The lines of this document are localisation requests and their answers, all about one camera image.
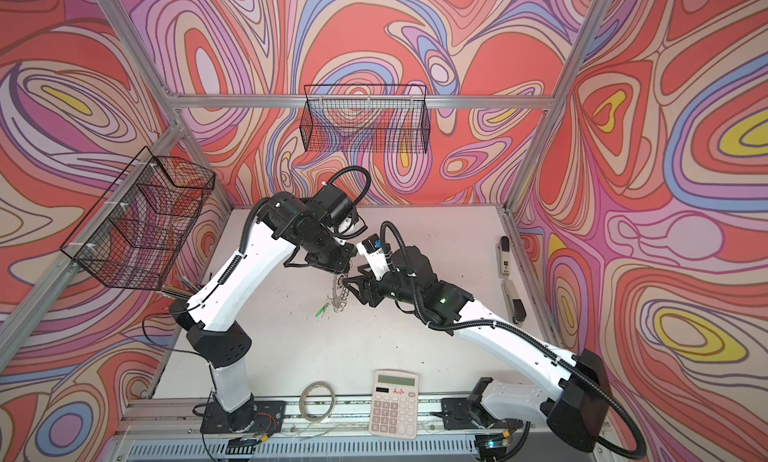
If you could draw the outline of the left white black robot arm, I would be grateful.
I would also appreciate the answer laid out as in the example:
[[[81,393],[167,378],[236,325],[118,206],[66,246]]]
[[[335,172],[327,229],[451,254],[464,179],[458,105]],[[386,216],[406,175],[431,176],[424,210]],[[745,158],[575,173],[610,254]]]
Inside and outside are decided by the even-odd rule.
[[[294,267],[299,251],[306,253],[307,267],[334,276],[348,273],[357,254],[351,240],[367,228],[357,206],[371,185],[370,172],[353,165],[333,174],[312,197],[279,192],[260,200],[221,269],[196,293],[170,305],[193,353],[208,364],[213,398],[207,406],[222,411],[225,430],[243,433],[256,421],[244,361],[252,340],[237,321],[240,310],[278,265]]]

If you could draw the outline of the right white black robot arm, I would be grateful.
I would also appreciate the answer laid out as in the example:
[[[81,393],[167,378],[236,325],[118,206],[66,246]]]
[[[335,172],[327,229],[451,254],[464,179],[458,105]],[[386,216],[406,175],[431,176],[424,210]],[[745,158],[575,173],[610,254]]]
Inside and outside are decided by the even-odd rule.
[[[612,395],[604,362],[585,349],[575,354],[546,343],[507,322],[464,289],[438,279],[429,259],[405,244],[397,227],[385,221],[378,234],[356,244],[366,263],[343,285],[371,308],[386,299],[406,303],[406,314],[423,327],[471,342],[521,373],[536,387],[527,401],[501,383],[479,381],[469,398],[475,422],[520,419],[544,423],[562,442],[589,453],[597,446],[630,460],[647,454],[647,442],[634,418]]]

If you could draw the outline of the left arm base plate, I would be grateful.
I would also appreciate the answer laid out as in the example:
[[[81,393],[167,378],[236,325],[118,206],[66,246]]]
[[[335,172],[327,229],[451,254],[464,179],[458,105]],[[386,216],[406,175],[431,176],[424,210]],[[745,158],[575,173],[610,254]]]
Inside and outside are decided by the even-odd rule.
[[[280,432],[287,403],[282,400],[256,400],[230,413],[213,399],[203,413],[202,434],[273,434]]]

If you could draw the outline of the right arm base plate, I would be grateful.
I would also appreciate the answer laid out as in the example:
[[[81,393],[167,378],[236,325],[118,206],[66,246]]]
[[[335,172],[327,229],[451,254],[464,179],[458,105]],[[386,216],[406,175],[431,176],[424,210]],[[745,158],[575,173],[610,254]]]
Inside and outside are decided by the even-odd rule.
[[[447,430],[490,430],[508,429],[512,432],[525,426],[518,419],[497,419],[484,409],[479,402],[471,402],[467,398],[443,398],[440,410],[433,412],[440,418]]]

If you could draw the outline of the key with green tag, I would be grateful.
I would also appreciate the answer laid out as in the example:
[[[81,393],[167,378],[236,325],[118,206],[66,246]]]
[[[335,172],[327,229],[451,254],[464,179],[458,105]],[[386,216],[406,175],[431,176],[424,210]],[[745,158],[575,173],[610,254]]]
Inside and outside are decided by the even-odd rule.
[[[320,309],[319,309],[319,310],[316,312],[316,314],[315,314],[315,317],[316,317],[316,318],[320,318],[320,317],[322,317],[330,305],[331,305],[331,303],[330,303],[330,302],[326,302],[326,303],[325,303],[325,304],[324,304],[324,305],[323,305],[323,306],[322,306],[322,307],[321,307],[321,308],[320,308]]]

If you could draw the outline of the metal disc with keyrings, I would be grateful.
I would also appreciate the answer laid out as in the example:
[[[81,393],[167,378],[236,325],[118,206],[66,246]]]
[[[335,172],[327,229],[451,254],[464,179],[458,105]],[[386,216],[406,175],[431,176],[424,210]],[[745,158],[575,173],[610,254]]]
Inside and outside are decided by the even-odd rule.
[[[344,274],[337,274],[334,276],[333,285],[329,295],[329,303],[335,313],[342,312],[347,305],[349,289],[345,286],[344,282]]]

